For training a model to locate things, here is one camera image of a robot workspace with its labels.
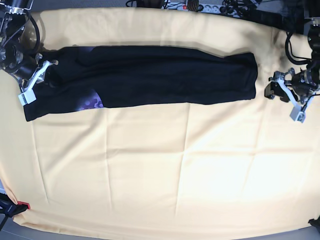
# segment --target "metal bracket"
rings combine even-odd
[[[319,27],[320,26],[320,17],[311,17],[309,18],[312,21],[312,25]]]
[[[311,103],[313,97],[311,97],[311,99],[308,101],[306,107],[300,106],[299,103],[296,101],[294,95],[290,91],[290,89],[287,88],[287,86],[285,85],[285,77],[288,74],[290,74],[291,76],[294,76],[295,70],[293,68],[290,68],[289,71],[286,73],[276,71],[274,73],[274,77],[272,77],[270,79],[270,81],[278,83],[278,85],[286,93],[286,95],[290,99],[291,103],[293,104],[293,109],[290,114],[290,117],[292,118],[292,120],[303,123],[306,119],[306,109],[307,109],[308,105]]]
[[[22,93],[18,95],[18,98],[22,106],[25,106],[37,100],[33,87],[35,86],[35,84],[39,79],[41,80],[44,78],[44,74],[46,73],[46,70],[51,65],[58,65],[58,61],[53,61],[53,62],[45,61],[42,67],[39,70],[37,70],[33,74],[33,76],[30,78],[30,80],[28,81],[27,87],[22,89]]]

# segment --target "beige fabric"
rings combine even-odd
[[[66,9],[35,18],[48,50],[252,52],[259,74],[250,101],[94,109],[27,123],[15,81],[1,72],[0,178],[11,199],[32,208],[18,224],[111,240],[230,240],[307,227],[320,215],[320,98],[300,124],[289,117],[291,104],[263,93],[274,71],[291,67],[284,32],[169,10]],[[292,44],[310,56],[305,37]]]

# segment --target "folded black cloth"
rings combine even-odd
[[[47,114],[150,104],[211,105],[256,96],[258,67],[252,53],[220,58],[169,46],[65,47],[42,52],[50,66],[36,84],[27,121]]]

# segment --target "red clip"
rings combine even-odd
[[[28,206],[28,209],[29,209],[29,210],[31,209],[30,204],[29,204],[29,203],[26,203],[26,202],[23,202],[23,201],[18,201],[18,205],[27,205],[27,206]]]

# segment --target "power strip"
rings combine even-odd
[[[200,5],[203,6],[203,10],[198,11],[197,13],[204,13],[204,14],[218,14],[218,15],[220,15],[220,14],[222,14],[220,9],[225,7],[223,5],[216,5],[216,4],[200,4]],[[184,4],[183,2],[170,2],[169,1],[166,9],[188,12],[187,5]],[[239,18],[239,15],[237,14],[237,12],[235,10],[232,13],[228,13],[228,16],[233,16],[235,18]]]

